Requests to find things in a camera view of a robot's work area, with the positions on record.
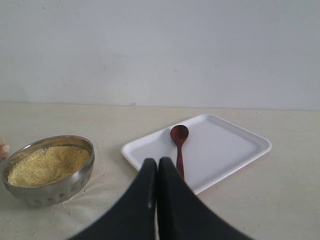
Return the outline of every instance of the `stainless steel bowl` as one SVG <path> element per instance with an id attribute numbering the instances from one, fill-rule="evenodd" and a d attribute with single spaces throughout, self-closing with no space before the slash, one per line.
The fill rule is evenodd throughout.
<path id="1" fill-rule="evenodd" d="M 55 146 L 76 146 L 82 148 L 90 153 L 90 158 L 80 170 L 53 183 L 36 187 L 20 187 L 8 183 L 9 172 L 16 163 L 34 151 Z M 51 206 L 62 203 L 80 192 L 91 177 L 94 161 L 94 147 L 89 140 L 80 136 L 54 136 L 31 143 L 15 152 L 5 161 L 1 177 L 6 189 L 17 199 L 34 207 Z"/>

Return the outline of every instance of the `cornmeal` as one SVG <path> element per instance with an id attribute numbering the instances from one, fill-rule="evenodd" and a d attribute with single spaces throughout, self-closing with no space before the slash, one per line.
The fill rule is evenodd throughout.
<path id="1" fill-rule="evenodd" d="M 52 146 L 31 153 L 9 172 L 11 185 L 39 187 L 64 179 L 81 169 L 90 154 L 77 146 Z"/>

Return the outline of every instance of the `white plastic tray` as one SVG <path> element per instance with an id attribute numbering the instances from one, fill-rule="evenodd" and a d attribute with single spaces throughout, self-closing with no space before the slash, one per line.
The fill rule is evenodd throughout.
<path id="1" fill-rule="evenodd" d="M 271 143 L 217 116 L 203 114 L 178 122 L 125 144 L 122 155 L 139 170 L 146 158 L 170 157 L 176 164 L 177 147 L 170 130 L 189 128 L 182 146 L 184 179 L 195 194 L 206 190 L 271 150 Z"/>

